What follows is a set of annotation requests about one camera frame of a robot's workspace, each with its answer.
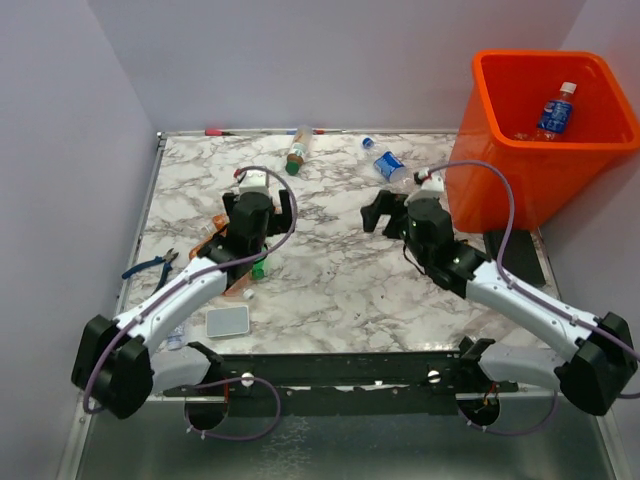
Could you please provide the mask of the green cap tea bottle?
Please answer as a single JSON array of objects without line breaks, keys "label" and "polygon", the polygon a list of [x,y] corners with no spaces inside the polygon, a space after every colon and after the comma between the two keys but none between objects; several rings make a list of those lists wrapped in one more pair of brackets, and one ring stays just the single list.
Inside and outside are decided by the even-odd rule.
[{"label": "green cap tea bottle", "polygon": [[306,160],[313,135],[311,135],[310,133],[302,133],[302,130],[311,129],[311,127],[306,125],[300,126],[297,128],[299,133],[293,136],[293,140],[288,150],[285,162],[285,171],[289,175],[297,175]]}]

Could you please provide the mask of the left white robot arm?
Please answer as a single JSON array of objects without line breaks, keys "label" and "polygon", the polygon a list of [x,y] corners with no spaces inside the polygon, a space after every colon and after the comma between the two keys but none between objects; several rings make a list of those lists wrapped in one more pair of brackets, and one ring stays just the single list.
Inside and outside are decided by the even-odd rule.
[{"label": "left white robot arm", "polygon": [[276,207],[267,194],[228,194],[229,221],[197,251],[188,265],[138,306],[108,319],[92,318],[84,327],[71,372],[72,383],[118,419],[133,415],[154,391],[158,375],[152,357],[169,334],[202,305],[225,293],[253,265],[278,249],[268,237],[283,241],[293,234],[297,202],[289,188],[279,191]]}]

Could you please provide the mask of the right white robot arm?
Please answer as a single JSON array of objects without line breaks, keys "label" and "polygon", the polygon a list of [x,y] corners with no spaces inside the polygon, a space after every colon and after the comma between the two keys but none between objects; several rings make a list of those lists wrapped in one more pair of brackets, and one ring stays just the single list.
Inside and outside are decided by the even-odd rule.
[{"label": "right white robot arm", "polygon": [[554,299],[499,268],[485,253],[454,236],[449,213],[435,198],[412,200],[382,190],[361,208],[363,229],[402,241],[437,286],[480,303],[534,334],[548,350],[489,345],[459,367],[461,383],[481,391],[493,381],[561,392],[585,413],[602,416],[638,369],[628,323],[612,312],[598,317]]}]

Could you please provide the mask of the green plastic bottle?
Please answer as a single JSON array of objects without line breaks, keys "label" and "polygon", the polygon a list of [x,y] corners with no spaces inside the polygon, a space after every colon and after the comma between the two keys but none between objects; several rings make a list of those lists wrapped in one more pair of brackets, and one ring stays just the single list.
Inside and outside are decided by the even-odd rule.
[{"label": "green plastic bottle", "polygon": [[266,277],[267,274],[267,255],[256,259],[251,269],[251,279],[253,281],[260,281]]}]

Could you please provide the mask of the small blue label bottle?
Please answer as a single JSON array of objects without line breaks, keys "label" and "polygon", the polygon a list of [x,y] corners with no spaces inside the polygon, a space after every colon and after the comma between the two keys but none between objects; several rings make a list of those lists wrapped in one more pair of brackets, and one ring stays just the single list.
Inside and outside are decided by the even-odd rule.
[{"label": "small blue label bottle", "polygon": [[533,133],[533,141],[556,141],[564,135],[572,116],[576,89],[576,83],[563,82],[557,94],[546,102]]}]

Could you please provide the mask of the large orange label bottle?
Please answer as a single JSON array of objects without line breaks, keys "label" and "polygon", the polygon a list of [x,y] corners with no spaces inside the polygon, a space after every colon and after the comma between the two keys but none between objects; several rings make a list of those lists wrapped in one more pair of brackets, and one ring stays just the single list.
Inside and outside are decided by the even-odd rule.
[{"label": "large orange label bottle", "polygon": [[[211,241],[213,237],[214,235],[211,234],[207,236],[199,244],[194,246],[189,252],[189,259],[192,260],[193,258],[197,257],[199,250],[205,244]],[[236,276],[231,279],[230,283],[227,285],[227,289],[222,293],[224,297],[231,298],[231,297],[241,296],[243,294],[243,291],[249,286],[251,282],[252,269],[246,265],[240,266],[239,269],[240,269],[241,276]]]}]

